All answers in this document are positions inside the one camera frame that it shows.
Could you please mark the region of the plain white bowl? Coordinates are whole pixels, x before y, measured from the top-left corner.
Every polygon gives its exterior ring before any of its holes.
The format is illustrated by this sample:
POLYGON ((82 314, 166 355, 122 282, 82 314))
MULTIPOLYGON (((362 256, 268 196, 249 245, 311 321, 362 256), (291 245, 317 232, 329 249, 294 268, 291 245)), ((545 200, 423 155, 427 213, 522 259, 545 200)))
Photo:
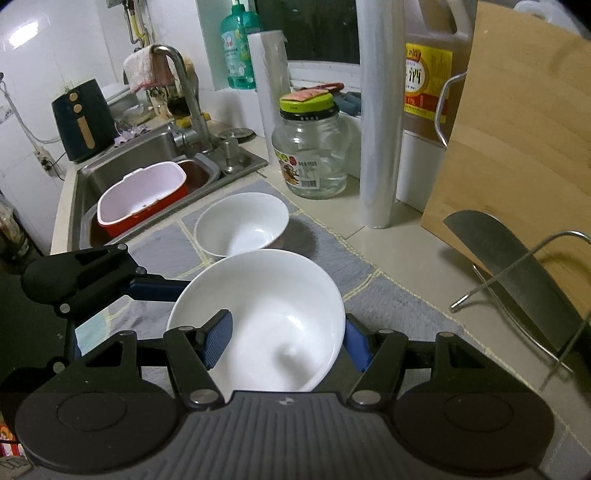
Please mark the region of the plain white bowl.
POLYGON ((225 398, 235 391, 310 392, 342 347, 341 292, 317 263, 263 249, 222 259, 199 273, 175 302, 169 328, 201 327, 219 310, 233 332, 209 374, 225 398))

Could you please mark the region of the kitchen cleaver knife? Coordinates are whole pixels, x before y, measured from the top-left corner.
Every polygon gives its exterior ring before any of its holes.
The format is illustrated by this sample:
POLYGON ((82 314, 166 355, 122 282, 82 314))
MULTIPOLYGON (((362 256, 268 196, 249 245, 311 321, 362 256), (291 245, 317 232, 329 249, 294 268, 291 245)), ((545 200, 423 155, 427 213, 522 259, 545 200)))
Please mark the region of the kitchen cleaver knife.
POLYGON ((500 285, 535 327, 526 336, 554 361, 554 372, 564 367, 582 384, 590 384, 590 318, 582 317, 536 254, 561 237, 585 242, 590 236, 564 230, 527 248, 495 217, 476 210, 450 214, 444 224, 472 252, 492 276, 450 305, 456 312, 471 297, 500 285))

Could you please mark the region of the grey checked table mat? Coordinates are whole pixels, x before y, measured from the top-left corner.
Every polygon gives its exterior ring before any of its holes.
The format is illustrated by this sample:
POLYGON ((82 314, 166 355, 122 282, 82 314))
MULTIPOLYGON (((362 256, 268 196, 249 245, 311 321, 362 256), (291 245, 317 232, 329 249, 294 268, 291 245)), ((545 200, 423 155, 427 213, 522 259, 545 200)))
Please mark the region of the grey checked table mat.
POLYGON ((462 461, 499 467, 503 453, 542 452, 510 479, 586 479, 590 457, 539 394, 456 321, 405 290, 307 214, 293 211, 276 250, 214 260, 197 248, 190 213, 130 243, 138 264, 189 281, 172 304, 121 298, 76 335, 89 351, 121 330, 141 339, 199 326, 228 310, 233 332, 211 378, 225 407, 181 429, 178 459, 152 478, 447 479, 462 461), (360 369, 337 349, 346 315, 399 331, 423 365, 402 369, 393 434, 381 414, 346 408, 360 369))

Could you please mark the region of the red pink basin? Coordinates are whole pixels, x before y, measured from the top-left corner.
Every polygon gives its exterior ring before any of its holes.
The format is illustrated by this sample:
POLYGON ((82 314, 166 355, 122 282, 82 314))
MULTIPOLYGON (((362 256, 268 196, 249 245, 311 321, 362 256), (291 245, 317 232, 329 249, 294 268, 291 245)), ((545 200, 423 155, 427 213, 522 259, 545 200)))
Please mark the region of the red pink basin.
POLYGON ((137 226, 188 194, 186 173, 172 161, 126 174, 99 198, 97 221, 110 238, 137 226))

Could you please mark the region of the stainless steel sink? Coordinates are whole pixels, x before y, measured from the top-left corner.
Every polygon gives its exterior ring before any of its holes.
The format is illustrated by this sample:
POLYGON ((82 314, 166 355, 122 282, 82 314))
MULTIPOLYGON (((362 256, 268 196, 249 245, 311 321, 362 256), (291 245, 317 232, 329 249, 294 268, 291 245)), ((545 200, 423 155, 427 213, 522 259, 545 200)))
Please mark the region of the stainless steel sink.
POLYGON ((202 153, 190 132, 158 126, 77 169, 66 248, 128 241, 266 165, 230 144, 202 153))

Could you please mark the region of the steel sink faucet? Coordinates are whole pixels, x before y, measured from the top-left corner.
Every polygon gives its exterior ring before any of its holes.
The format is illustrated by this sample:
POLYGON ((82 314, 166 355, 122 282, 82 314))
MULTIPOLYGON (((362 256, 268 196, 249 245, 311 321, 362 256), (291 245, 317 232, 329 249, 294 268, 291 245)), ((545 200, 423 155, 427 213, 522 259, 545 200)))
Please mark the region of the steel sink faucet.
POLYGON ((197 147, 197 150, 201 153, 211 152, 213 150, 211 134, 209 134, 206 120, 201 112, 198 101, 198 82, 190 81, 183 57, 175 48, 161 44, 154 44, 151 46, 150 52, 154 55, 164 55, 168 57, 174 65, 180 82, 181 91, 189 110, 192 133, 188 135, 188 142, 197 147))

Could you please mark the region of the black air fryer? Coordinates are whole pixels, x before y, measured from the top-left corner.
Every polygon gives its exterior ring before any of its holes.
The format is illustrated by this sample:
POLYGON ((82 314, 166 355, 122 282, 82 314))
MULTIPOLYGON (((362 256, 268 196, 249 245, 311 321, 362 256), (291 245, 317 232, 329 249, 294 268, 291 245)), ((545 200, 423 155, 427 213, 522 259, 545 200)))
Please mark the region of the black air fryer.
POLYGON ((68 159, 82 163, 114 145, 114 119, 95 79, 79 84, 51 103, 68 159))

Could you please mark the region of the clear glass jar green lid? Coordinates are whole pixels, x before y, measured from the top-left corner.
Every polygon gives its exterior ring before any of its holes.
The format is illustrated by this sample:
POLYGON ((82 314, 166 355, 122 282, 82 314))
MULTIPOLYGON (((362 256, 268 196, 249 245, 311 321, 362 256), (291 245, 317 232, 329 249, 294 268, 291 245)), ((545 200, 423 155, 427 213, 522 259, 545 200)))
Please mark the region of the clear glass jar green lid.
POLYGON ((341 194, 351 136, 332 93, 312 88, 283 95, 279 113, 271 144, 287 189, 312 200, 341 194))

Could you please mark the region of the pink cloth on faucet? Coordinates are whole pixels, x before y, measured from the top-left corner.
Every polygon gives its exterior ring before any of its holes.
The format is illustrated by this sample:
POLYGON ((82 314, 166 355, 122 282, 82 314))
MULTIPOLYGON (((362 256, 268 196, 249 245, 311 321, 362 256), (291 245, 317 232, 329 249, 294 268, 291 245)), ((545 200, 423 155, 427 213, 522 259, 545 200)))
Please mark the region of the pink cloth on faucet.
POLYGON ((174 83, 166 57, 154 52, 154 46, 142 48, 123 62, 123 71, 132 93, 174 83))

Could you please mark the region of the bamboo cutting board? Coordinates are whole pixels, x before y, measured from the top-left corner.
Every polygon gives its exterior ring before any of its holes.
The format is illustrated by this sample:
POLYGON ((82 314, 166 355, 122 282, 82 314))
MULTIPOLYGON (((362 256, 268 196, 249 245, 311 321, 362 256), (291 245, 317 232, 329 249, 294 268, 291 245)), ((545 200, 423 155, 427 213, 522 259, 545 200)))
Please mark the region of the bamboo cutting board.
POLYGON ((478 210, 526 246, 580 313, 590 308, 590 43, 489 2, 477 7, 460 107, 422 225, 478 210))

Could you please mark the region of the paper towel roll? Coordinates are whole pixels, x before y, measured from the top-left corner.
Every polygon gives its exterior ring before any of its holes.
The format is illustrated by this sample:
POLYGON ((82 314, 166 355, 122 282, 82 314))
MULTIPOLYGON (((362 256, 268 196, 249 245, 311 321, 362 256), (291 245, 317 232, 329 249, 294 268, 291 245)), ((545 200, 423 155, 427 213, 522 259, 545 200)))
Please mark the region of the paper towel roll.
POLYGON ((247 36, 260 116, 270 161, 276 163, 273 131, 280 125, 280 97, 290 93, 286 37, 281 30, 263 31, 247 36))

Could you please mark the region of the green dish soap bottle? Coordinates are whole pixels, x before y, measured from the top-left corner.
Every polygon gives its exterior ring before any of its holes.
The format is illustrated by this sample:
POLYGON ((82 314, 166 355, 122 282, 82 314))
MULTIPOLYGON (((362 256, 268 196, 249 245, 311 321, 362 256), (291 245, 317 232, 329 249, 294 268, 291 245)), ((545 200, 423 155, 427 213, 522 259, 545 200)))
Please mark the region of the green dish soap bottle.
POLYGON ((256 88, 247 37, 262 31, 263 24, 256 11, 247 11, 240 1, 231 3, 230 14, 221 22, 221 41, 230 88, 256 88))

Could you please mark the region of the cooking oil jug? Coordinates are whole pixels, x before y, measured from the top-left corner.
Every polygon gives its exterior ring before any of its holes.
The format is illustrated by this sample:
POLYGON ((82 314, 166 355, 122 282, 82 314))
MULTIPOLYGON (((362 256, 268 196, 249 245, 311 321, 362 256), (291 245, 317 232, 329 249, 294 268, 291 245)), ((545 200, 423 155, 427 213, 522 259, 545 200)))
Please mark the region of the cooking oil jug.
POLYGON ((404 129, 437 143, 436 129, 450 136, 463 86, 443 90, 467 71, 473 21, 462 1, 407 1, 404 129))

